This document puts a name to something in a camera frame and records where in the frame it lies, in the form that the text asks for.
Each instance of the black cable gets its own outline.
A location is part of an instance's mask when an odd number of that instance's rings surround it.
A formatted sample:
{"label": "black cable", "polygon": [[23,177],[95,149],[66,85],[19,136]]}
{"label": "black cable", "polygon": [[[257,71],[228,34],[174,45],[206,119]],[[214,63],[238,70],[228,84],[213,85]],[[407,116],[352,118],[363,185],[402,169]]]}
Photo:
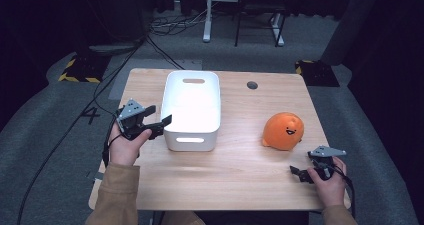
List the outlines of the black cable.
{"label": "black cable", "polygon": [[133,42],[133,44],[131,46],[126,47],[126,48],[114,48],[114,49],[101,50],[101,49],[96,49],[96,48],[90,47],[90,50],[95,52],[98,56],[116,56],[116,55],[131,52],[137,46],[138,46],[138,42]]}
{"label": "black cable", "polygon": [[[133,50],[133,52],[131,53],[131,55],[130,55],[130,57],[134,54],[134,52],[140,47],[142,45],[142,43],[140,42],[140,43],[138,43],[137,44],[137,47],[136,48],[134,48],[134,50]],[[113,70],[109,75],[107,75],[104,79],[103,79],[103,81],[105,81],[105,80],[107,80],[110,76],[112,76],[112,78],[111,78],[111,80],[109,81],[109,83],[107,83],[106,84],[106,87],[107,86],[109,86],[109,84],[110,84],[110,82],[111,81],[113,81],[114,79],[115,79],[115,77],[119,74],[119,72],[122,70],[122,68],[125,66],[125,64],[126,64],[126,62],[127,61],[125,61],[123,64],[121,64],[121,66],[119,66],[119,67],[117,67],[115,70]],[[113,117],[115,116],[115,114],[113,113],[113,112],[110,112],[110,111],[108,111],[108,110],[106,110],[105,108],[103,108],[102,106],[100,106],[100,104],[97,102],[97,100],[96,100],[96,98],[97,98],[97,96],[96,96],[96,93],[97,93],[97,89],[100,87],[100,85],[102,84],[102,82],[101,83],[99,83],[99,84],[97,84],[97,87],[96,87],[96,89],[94,90],[94,93],[93,93],[93,99],[94,99],[94,102],[96,103],[96,105],[101,109],[101,110],[103,110],[103,111],[105,111],[105,112],[107,112],[107,113],[109,113],[110,115],[112,115]]]}
{"label": "black cable", "polygon": [[168,22],[167,18],[158,18],[160,22],[153,21],[150,25],[150,31],[152,34],[158,35],[158,36],[167,36],[167,35],[177,35],[179,33],[184,32],[186,29],[196,26],[197,24],[203,22],[203,21],[195,21],[197,18],[204,17],[201,14],[197,16],[188,17],[182,20],[177,20],[179,18],[176,17],[174,21]]}
{"label": "black cable", "polygon": [[[123,61],[122,65],[120,66],[119,71],[125,66],[125,64],[128,62],[128,60],[131,58],[131,56],[137,51],[138,47],[135,48]],[[103,93],[103,91],[110,85],[110,83],[113,81],[113,79],[111,79],[106,85],[105,87],[103,87],[100,92],[94,96],[94,98],[84,107],[84,109],[81,111],[81,113],[78,115],[77,118],[75,118],[75,120],[72,122],[72,124],[69,126],[69,128],[66,130],[66,132],[64,133],[64,135],[59,139],[59,142],[56,143],[56,145],[53,147],[53,149],[50,151],[50,153],[47,155],[47,157],[44,159],[43,163],[41,164],[40,168],[37,170],[37,172],[35,173],[34,177],[32,178],[30,185],[28,186],[25,195],[21,201],[21,206],[19,209],[19,213],[18,213],[18,220],[17,220],[17,225],[21,224],[21,220],[22,220],[22,215],[23,215],[23,211],[25,208],[25,203],[26,200],[28,198],[28,195],[35,183],[35,181],[37,180],[38,176],[40,175],[41,171],[44,169],[45,165],[47,164],[47,162],[50,160],[51,156],[53,155],[53,153],[56,151],[56,149],[60,146],[60,144],[63,142],[63,140],[65,140],[66,136],[69,134],[69,132],[72,130],[72,128],[75,126],[75,124],[78,122],[78,120],[81,118],[81,116],[84,114],[84,112],[88,109],[88,107],[94,102],[96,101],[97,97],[100,96],[100,94]]]}
{"label": "black cable", "polygon": [[102,160],[103,160],[103,163],[105,164],[105,167],[109,165],[109,137],[110,137],[110,134],[112,133],[113,124],[115,124],[115,121],[116,121],[116,117],[113,116],[109,124],[108,132],[106,133],[105,141],[103,142]]}
{"label": "black cable", "polygon": [[184,67],[182,67],[181,65],[179,65],[174,59],[171,58],[171,56],[169,56],[166,52],[164,52],[160,47],[158,47],[158,45],[156,45],[155,42],[153,42],[153,40],[150,38],[150,36],[147,36],[147,43],[149,43],[150,45],[152,45],[152,47],[155,49],[155,51],[157,53],[159,53],[160,55],[162,55],[162,57],[171,65],[173,65],[174,67],[176,67],[177,69],[181,69],[181,70],[185,70]]}
{"label": "black cable", "polygon": [[112,145],[112,143],[116,140],[116,139],[118,139],[119,137],[121,137],[122,136],[122,133],[120,133],[118,136],[116,136],[116,137],[114,137],[112,140],[110,140],[110,142],[109,142],[109,147]]}
{"label": "black cable", "polygon": [[340,176],[342,176],[342,178],[345,180],[347,186],[350,188],[352,197],[351,197],[351,210],[352,210],[352,217],[355,218],[356,217],[356,208],[355,208],[355,188],[353,187],[353,182],[352,180],[346,176],[344,174],[344,172],[342,171],[342,169],[338,166],[328,166],[328,168],[332,169],[334,172],[338,173]]}

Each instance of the person's left hand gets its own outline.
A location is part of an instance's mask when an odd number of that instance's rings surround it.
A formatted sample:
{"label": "person's left hand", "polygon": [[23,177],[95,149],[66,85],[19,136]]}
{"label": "person's left hand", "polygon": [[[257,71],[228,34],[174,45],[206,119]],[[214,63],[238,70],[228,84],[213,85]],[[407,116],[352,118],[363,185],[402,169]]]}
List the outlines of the person's left hand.
{"label": "person's left hand", "polygon": [[[120,134],[121,131],[119,130],[119,126],[115,122],[112,127],[112,131],[110,132],[109,143]],[[150,129],[146,129],[132,141],[123,136],[116,138],[111,144],[109,144],[110,161],[120,165],[134,165],[140,147],[149,139],[151,134],[152,131]]]}

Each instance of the hand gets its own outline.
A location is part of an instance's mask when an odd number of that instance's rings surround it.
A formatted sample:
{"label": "hand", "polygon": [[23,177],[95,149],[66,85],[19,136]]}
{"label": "hand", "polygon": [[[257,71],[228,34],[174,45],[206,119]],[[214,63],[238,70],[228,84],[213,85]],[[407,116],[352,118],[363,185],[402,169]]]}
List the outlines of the hand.
{"label": "hand", "polygon": [[[119,130],[118,124],[115,122],[110,132],[109,143],[120,134],[121,131]],[[132,141],[122,136],[116,138],[109,144],[110,161],[120,165],[134,165],[140,147],[149,139],[151,134],[152,130],[146,129]]]}
{"label": "hand", "polygon": [[[334,164],[346,175],[346,165],[338,157],[333,157]],[[333,176],[324,181],[313,168],[308,168],[309,176],[317,187],[318,197],[325,207],[344,205],[346,182],[340,174],[334,172]]]}

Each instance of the orange ball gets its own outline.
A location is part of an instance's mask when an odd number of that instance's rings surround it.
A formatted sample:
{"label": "orange ball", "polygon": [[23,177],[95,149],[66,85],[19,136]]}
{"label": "orange ball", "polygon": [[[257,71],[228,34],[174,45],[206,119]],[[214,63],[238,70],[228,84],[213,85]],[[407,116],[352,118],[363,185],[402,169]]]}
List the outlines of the orange ball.
{"label": "orange ball", "polygon": [[277,113],[265,124],[262,144],[279,150],[291,150],[302,140],[303,121],[289,112]]}

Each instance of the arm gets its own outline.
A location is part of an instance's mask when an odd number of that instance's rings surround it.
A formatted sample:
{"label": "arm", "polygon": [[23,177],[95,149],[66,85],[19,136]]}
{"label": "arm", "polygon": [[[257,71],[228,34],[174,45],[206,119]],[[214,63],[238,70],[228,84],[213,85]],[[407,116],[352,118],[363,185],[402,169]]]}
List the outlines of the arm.
{"label": "arm", "polygon": [[150,137],[152,131],[145,130],[133,141],[120,134],[117,124],[112,128],[109,142],[110,163],[100,184],[94,211],[86,220],[86,225],[95,224],[137,224],[136,198],[140,167],[133,166],[140,147]]}
{"label": "arm", "polygon": [[[334,157],[334,164],[338,166],[344,174],[346,174],[346,165],[337,157]],[[324,224],[326,225],[354,225],[356,224],[352,215],[344,206],[344,194],[346,182],[338,173],[327,180],[322,180],[318,173],[313,168],[308,168],[309,176],[314,181],[318,197],[324,204],[322,212],[324,217]]]}

